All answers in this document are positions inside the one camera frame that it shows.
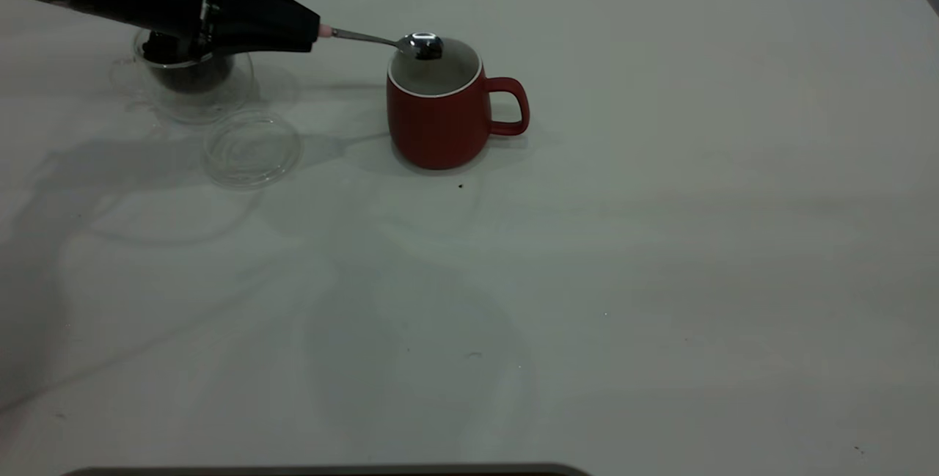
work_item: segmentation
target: spoon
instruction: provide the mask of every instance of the spoon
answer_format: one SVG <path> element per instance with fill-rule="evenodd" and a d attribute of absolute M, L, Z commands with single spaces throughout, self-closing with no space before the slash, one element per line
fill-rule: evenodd
<path fill-rule="evenodd" d="M 359 32 L 335 29 L 329 27 L 329 25 L 320 25 L 319 36 L 391 45 L 400 52 L 416 59 L 439 59 L 443 56 L 443 40 L 433 32 L 412 32 L 412 34 L 408 34 L 395 42 L 368 34 L 359 34 Z"/>

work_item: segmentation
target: white table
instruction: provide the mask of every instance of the white table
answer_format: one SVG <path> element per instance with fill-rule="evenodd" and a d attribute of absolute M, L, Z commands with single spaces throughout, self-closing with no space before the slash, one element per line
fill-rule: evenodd
<path fill-rule="evenodd" d="M 939 472 L 925 0 L 299 1 L 472 43 L 529 132 L 417 172 L 386 48 L 258 54 L 306 151 L 225 191 L 111 88 L 129 28 L 0 0 L 0 473 Z"/>

